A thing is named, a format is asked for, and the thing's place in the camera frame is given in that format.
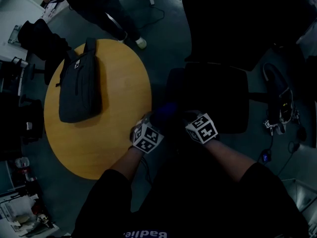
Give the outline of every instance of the floor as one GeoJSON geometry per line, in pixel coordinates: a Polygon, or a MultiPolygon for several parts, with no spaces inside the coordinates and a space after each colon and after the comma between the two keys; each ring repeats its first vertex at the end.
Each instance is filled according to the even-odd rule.
{"type": "MultiPolygon", "coordinates": [[[[147,69],[152,88],[153,109],[163,102],[164,87],[169,71],[175,67],[183,67],[184,59],[191,51],[190,31],[182,1],[155,1],[155,6],[165,10],[165,18],[141,29],[142,36],[148,42],[147,48],[141,51],[133,42],[127,41],[127,45],[137,53],[147,69]]],[[[121,0],[121,3],[138,27],[162,17],[162,12],[148,7],[148,0],[121,0]]],[[[69,9],[62,11],[54,18],[49,23],[49,27],[54,33],[66,38],[72,48],[84,43],[87,37],[112,39],[98,26],[85,21],[75,11],[69,9]]],[[[35,63],[39,69],[44,68],[44,62],[35,56],[30,56],[30,62],[35,63]]],[[[261,74],[261,65],[265,62],[275,64],[289,82],[290,87],[293,87],[287,72],[291,66],[289,61],[281,54],[268,50],[255,69],[247,72],[249,92],[266,92],[261,74]]],[[[23,93],[29,98],[40,99],[43,104],[46,90],[43,75],[40,74],[37,74],[33,81],[26,80],[23,87],[23,93]]],[[[315,111],[312,111],[300,99],[296,101],[296,106],[301,112],[301,122],[308,134],[305,144],[311,146],[313,142],[312,117],[315,111]]],[[[266,110],[267,104],[250,101],[247,131],[242,134],[222,134],[221,141],[256,160],[261,151],[270,145],[270,135],[262,125],[266,118],[266,110]]],[[[295,140],[297,129],[295,124],[288,124],[284,135],[274,137],[272,162],[267,167],[275,174],[289,157],[287,146],[289,141],[295,140]]],[[[146,156],[152,177],[165,159],[172,155],[164,145],[160,147],[160,150],[163,151],[157,150],[146,156]]],[[[95,181],[80,178],[68,171],[52,152],[45,135],[38,142],[24,146],[23,153],[30,158],[32,169],[38,178],[45,204],[53,220],[62,230],[71,233],[81,206],[95,181]]],[[[293,178],[294,173],[290,170],[285,176],[293,178]]],[[[132,211],[139,208],[149,189],[150,186],[145,181],[145,169],[140,166],[132,184],[132,211]]]]}

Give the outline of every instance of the dark gray backpack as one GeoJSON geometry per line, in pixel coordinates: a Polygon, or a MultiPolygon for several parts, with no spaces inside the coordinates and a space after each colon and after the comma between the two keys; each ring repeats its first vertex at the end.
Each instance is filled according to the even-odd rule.
{"type": "Polygon", "coordinates": [[[63,122],[79,122],[101,112],[99,68],[96,39],[87,38],[83,54],[67,51],[60,74],[59,118],[63,122]]]}

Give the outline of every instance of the dark pants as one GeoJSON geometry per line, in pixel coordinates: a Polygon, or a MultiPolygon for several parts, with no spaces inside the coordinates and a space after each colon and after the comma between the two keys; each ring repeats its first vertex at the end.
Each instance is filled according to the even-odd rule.
{"type": "Polygon", "coordinates": [[[133,41],[140,38],[139,30],[136,28],[132,18],[122,7],[119,0],[97,1],[89,8],[76,11],[83,18],[98,25],[101,29],[107,31],[118,40],[124,39],[125,32],[128,33],[128,36],[133,41]],[[106,13],[108,13],[122,27],[122,29],[117,27],[106,13]]]}

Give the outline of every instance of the standing person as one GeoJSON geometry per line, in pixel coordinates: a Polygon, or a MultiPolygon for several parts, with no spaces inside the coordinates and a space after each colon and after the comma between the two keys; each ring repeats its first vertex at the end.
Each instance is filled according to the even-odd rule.
{"type": "Polygon", "coordinates": [[[178,156],[139,211],[130,211],[130,184],[144,152],[131,146],[90,191],[73,238],[308,238],[306,220],[268,168],[217,140],[200,145],[184,128],[165,131],[178,156]]]}
{"type": "Polygon", "coordinates": [[[119,42],[124,43],[129,37],[140,49],[145,49],[147,42],[141,37],[133,20],[120,4],[119,0],[67,0],[70,6],[83,18],[109,32],[119,42]],[[118,24],[119,28],[107,16],[108,13],[118,24]]]}

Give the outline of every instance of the wooden tabletop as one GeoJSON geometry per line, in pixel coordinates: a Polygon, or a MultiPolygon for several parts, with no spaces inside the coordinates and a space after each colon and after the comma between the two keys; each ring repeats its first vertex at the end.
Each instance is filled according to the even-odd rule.
{"type": "MultiPolygon", "coordinates": [[[[85,44],[75,49],[81,54],[85,44]]],[[[138,120],[151,111],[151,88],[139,57],[125,44],[97,40],[103,110],[100,115],[78,123],[61,122],[58,115],[59,75],[57,68],[44,105],[49,143],[62,164],[74,174],[99,179],[131,145],[129,133],[138,120]]]]}

